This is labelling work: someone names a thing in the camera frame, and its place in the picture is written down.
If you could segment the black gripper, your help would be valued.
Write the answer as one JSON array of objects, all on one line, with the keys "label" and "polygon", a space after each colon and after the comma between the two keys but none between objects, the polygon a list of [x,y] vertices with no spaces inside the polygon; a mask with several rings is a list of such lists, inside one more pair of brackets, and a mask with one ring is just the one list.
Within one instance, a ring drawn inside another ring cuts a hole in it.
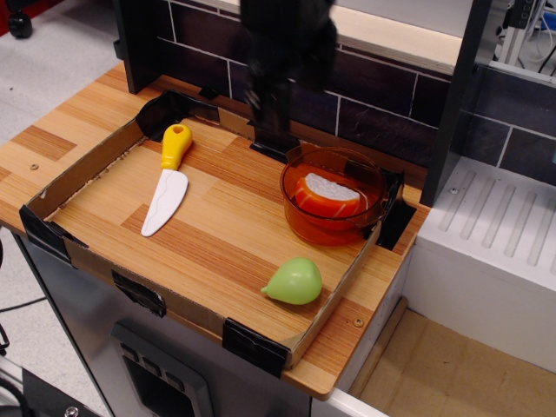
[{"label": "black gripper", "polygon": [[245,100],[259,129],[289,132],[291,82],[323,91],[333,72],[337,29],[333,1],[241,1],[251,36]]}]

